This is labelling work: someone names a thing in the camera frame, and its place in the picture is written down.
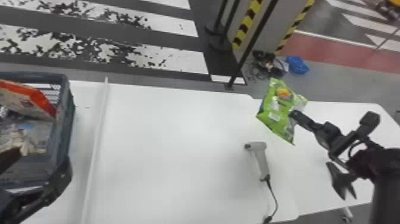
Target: green snack bag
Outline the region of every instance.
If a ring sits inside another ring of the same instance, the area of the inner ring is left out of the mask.
[[[302,111],[307,102],[302,95],[289,89],[284,81],[272,78],[257,118],[276,135],[292,144],[296,122],[289,118],[289,113],[292,110]]]

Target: gray floor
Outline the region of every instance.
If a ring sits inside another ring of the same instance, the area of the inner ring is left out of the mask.
[[[374,102],[395,116],[400,110],[400,75],[381,73],[331,64],[308,62],[311,71],[306,75],[287,74],[283,79],[297,93],[310,100],[342,102]],[[196,89],[203,91],[225,92],[222,84],[166,79],[148,76],[102,73],[98,71],[61,69],[56,67],[30,66],[22,64],[0,63],[0,71],[47,71],[66,74],[71,80],[89,80],[101,82],[105,77],[111,83],[159,86],[168,88]],[[267,92],[268,82],[249,82],[248,86],[235,86],[235,92],[262,98]],[[352,208],[355,215],[353,223],[368,223],[370,206]],[[302,216],[287,223],[342,223],[339,210]]]

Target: orange package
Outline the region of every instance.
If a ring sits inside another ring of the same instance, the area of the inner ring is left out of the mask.
[[[0,104],[20,114],[53,122],[56,109],[44,94],[22,83],[0,79]]]

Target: product package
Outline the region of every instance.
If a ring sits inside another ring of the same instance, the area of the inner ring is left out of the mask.
[[[293,110],[302,111],[307,102],[302,95],[289,89],[284,81],[271,78],[257,118],[276,135],[292,144],[296,122],[289,118],[289,113]]]
[[[0,104],[23,115],[53,122],[56,108],[40,90],[0,79]]]
[[[44,154],[52,127],[52,122],[8,117],[0,127],[0,153],[19,148],[22,156]]]

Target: chip bag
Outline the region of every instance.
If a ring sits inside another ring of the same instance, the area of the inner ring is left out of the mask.
[[[56,109],[40,90],[0,79],[0,104],[20,114],[53,122]]]
[[[284,81],[271,78],[257,118],[276,135],[292,144],[296,122],[289,118],[289,113],[292,110],[302,111],[307,102],[302,95],[289,89]]]

